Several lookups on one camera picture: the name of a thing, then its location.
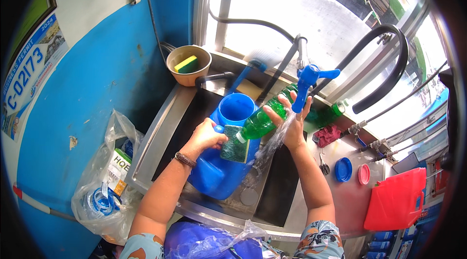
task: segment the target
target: woman's right hand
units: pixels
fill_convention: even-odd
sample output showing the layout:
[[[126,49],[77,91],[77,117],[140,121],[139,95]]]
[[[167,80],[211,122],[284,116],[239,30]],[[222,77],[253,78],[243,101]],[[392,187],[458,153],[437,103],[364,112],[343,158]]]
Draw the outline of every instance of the woman's right hand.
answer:
[[[292,98],[292,100],[295,101],[296,92],[292,91],[290,93],[290,97]],[[280,94],[277,98],[285,107],[292,107],[292,104],[290,103],[289,99],[283,94]],[[285,134],[284,144],[289,148],[290,151],[295,150],[301,145],[306,145],[306,140],[303,137],[303,119],[310,112],[311,104],[312,97],[309,96],[306,99],[305,107],[303,108],[301,113],[296,115],[295,120],[292,121],[289,129],[287,130],[287,133]],[[284,122],[281,116],[277,115],[277,113],[274,112],[270,106],[264,105],[263,110],[266,113],[266,115],[268,115],[268,117],[271,118],[275,126],[279,127]]]

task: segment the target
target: woman's arm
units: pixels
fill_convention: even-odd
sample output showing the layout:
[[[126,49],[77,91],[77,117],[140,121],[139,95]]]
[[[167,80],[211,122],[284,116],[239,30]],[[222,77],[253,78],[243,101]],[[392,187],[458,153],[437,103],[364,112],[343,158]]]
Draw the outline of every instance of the woman's arm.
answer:
[[[180,152],[191,160],[196,160],[203,150],[209,147],[220,149],[219,144],[227,141],[227,136],[216,133],[214,126],[216,123],[206,118],[196,127],[190,140]],[[163,244],[167,222],[175,210],[190,172],[190,166],[175,158],[172,159],[144,195],[131,225],[129,238],[138,233],[151,233],[158,236]]]
[[[296,99],[295,92],[292,92],[290,96],[293,100]],[[286,107],[292,106],[284,95],[279,95],[278,98]],[[308,208],[306,224],[309,225],[317,220],[327,220],[335,224],[336,216],[331,190],[319,166],[313,160],[303,137],[303,118],[309,113],[311,104],[312,98],[308,97],[303,111],[297,114],[296,119],[290,124],[284,144],[289,148],[298,170],[303,196]],[[263,109],[276,126],[283,122],[283,119],[271,107],[265,105]]]

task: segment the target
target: scissors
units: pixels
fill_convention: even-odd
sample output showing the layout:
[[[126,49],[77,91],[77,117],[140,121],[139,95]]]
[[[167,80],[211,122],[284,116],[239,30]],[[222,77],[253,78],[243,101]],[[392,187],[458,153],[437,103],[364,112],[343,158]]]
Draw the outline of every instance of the scissors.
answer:
[[[329,166],[323,161],[323,156],[326,155],[323,152],[319,153],[319,168],[321,169],[321,172],[323,172],[324,176],[329,174]]]

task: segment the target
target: sponge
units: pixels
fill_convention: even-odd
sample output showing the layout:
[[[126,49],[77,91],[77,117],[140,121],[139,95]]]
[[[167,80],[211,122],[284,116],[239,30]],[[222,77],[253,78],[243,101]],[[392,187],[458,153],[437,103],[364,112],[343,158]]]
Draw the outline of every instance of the sponge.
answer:
[[[198,58],[196,56],[190,56],[184,61],[180,62],[174,67],[176,73],[179,74],[190,74],[198,70]]]
[[[250,140],[244,144],[241,143],[235,135],[242,130],[241,126],[226,125],[224,127],[224,134],[227,135],[229,140],[222,145],[220,157],[228,159],[233,162],[246,163],[247,153],[250,146]]]

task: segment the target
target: water stream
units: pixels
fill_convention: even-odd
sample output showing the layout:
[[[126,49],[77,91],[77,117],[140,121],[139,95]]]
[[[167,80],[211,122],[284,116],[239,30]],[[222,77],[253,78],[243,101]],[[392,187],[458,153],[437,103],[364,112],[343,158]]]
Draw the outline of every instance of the water stream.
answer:
[[[267,161],[271,160],[276,150],[284,143],[285,133],[289,129],[290,124],[295,119],[296,113],[292,109],[285,108],[287,110],[287,118],[285,121],[276,129],[276,132],[268,140],[268,143],[261,147],[254,157],[256,158],[255,166],[261,168]]]

